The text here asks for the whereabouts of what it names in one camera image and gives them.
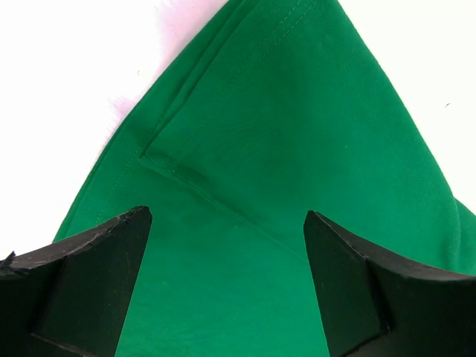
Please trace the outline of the green t-shirt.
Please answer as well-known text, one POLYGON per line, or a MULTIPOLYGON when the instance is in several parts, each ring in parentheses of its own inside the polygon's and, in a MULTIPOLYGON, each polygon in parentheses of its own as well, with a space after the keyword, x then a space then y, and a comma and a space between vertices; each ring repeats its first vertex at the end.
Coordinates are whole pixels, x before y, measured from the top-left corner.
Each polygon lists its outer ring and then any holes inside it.
POLYGON ((153 217, 119 356, 326 356, 310 210, 475 272, 457 201, 336 1, 230 1, 101 153, 57 232, 153 217))

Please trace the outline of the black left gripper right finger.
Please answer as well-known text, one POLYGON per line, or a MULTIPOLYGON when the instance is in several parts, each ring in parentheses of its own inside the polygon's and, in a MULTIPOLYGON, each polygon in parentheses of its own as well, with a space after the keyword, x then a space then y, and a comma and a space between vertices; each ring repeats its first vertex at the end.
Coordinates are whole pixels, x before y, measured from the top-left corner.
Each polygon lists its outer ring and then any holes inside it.
POLYGON ((331 356, 473 356, 475 278, 363 239, 314 211, 306 253, 331 356))

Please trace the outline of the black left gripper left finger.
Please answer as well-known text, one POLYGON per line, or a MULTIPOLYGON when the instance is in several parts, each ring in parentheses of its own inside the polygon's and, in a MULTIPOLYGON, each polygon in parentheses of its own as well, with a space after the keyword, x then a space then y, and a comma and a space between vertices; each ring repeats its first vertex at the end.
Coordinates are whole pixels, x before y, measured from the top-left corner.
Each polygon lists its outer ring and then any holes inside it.
POLYGON ((114 356, 149 238, 138 206, 1 261, 2 356, 114 356))

